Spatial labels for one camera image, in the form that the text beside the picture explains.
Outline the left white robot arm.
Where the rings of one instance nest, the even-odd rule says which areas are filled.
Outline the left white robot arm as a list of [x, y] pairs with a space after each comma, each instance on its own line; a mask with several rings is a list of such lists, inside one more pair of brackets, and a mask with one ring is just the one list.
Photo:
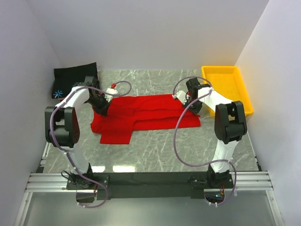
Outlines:
[[71, 91], [60, 103], [45, 109], [46, 140], [64, 154], [71, 169], [69, 182], [83, 189], [93, 186], [94, 175], [90, 163], [77, 145], [80, 129], [76, 111], [84, 103], [89, 103], [97, 114], [106, 116], [114, 95], [118, 94], [115, 87], [113, 84], [102, 93], [99, 91], [99, 81], [87, 76], [84, 82], [72, 85]]

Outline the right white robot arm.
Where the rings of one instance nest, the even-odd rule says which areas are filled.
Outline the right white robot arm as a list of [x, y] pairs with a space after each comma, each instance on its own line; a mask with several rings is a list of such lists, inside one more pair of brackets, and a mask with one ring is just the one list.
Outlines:
[[184, 107], [197, 114], [203, 105], [214, 111], [214, 132], [217, 146], [213, 162], [209, 164], [206, 182], [212, 188], [230, 179], [230, 164], [233, 152], [247, 132], [244, 105], [215, 91], [210, 84], [200, 84], [197, 78], [186, 82], [188, 93], [184, 95]]

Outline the red t shirt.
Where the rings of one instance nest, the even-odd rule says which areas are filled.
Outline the red t shirt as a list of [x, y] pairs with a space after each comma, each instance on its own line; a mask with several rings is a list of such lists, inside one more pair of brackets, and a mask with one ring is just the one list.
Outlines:
[[94, 113], [91, 131], [101, 135], [101, 144], [128, 145], [133, 131], [175, 128], [183, 110], [171, 94], [117, 97], [107, 116]]

